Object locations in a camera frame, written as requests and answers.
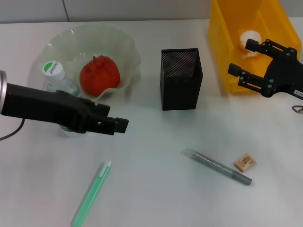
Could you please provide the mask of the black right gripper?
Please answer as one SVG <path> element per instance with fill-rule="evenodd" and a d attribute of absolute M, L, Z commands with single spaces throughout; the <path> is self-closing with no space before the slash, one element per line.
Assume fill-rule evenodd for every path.
<path fill-rule="evenodd" d="M 228 73 L 239 77 L 238 86 L 272 97 L 276 93 L 287 93 L 299 99 L 303 98 L 303 64 L 297 59 L 297 50 L 286 48 L 270 39 L 259 44 L 248 39 L 245 48 L 272 58 L 264 78 L 243 70 L 230 63 Z"/>

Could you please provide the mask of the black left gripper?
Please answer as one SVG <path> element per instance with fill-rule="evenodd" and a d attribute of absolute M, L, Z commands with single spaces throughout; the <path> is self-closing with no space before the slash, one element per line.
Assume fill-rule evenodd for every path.
<path fill-rule="evenodd" d="M 108 117 L 110 106 L 72 96 L 64 91 L 43 90 L 7 84 L 4 115 L 56 123 L 77 133 L 92 131 L 93 114 Z"/>

